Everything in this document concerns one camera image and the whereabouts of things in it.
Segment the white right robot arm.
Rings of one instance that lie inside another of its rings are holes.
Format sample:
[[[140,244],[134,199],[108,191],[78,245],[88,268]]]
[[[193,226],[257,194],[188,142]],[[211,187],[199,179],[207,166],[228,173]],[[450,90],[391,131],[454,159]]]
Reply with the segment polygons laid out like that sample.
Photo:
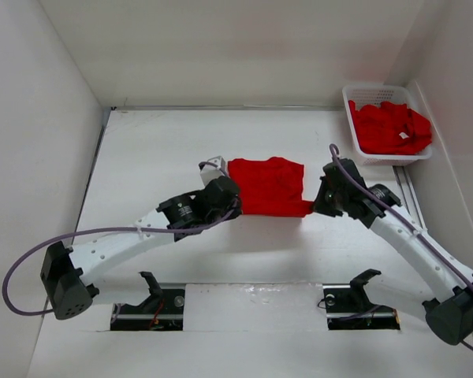
[[[426,322],[443,342],[458,345],[473,333],[473,269],[415,223],[388,187],[368,187],[356,164],[335,158],[325,165],[315,213],[348,215],[384,239],[421,277],[412,285],[368,269],[354,279],[348,300],[359,310],[372,305],[399,309]]]

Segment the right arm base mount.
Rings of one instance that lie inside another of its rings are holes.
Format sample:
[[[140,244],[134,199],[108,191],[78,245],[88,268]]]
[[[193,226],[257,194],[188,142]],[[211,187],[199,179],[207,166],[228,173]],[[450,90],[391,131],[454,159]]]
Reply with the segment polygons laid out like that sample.
[[[329,331],[400,331],[396,310],[372,303],[364,290],[371,279],[381,274],[376,269],[367,269],[349,283],[322,285],[323,298],[317,307],[326,311]]]

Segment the red t-shirt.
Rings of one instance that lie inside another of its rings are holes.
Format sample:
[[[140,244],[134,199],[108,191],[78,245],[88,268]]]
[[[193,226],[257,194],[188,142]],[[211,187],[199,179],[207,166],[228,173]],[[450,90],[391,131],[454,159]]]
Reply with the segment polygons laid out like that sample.
[[[303,218],[312,214],[313,202],[303,199],[304,165],[283,157],[237,158],[228,169],[240,188],[244,215]]]

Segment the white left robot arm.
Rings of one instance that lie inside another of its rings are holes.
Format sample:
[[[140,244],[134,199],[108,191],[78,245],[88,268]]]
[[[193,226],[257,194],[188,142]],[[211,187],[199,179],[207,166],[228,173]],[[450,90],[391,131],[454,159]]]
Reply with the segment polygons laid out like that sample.
[[[154,248],[198,235],[241,214],[240,188],[226,176],[211,180],[198,191],[177,195],[132,226],[105,228],[89,243],[65,246],[62,241],[47,247],[40,279],[54,316],[73,318],[97,302],[104,274]]]

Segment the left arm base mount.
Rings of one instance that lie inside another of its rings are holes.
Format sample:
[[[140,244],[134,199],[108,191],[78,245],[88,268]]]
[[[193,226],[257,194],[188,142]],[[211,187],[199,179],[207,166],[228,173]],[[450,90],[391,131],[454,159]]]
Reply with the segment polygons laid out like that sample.
[[[180,332],[184,327],[186,285],[161,286],[151,272],[140,272],[149,295],[138,305],[114,304],[110,330],[117,332]]]

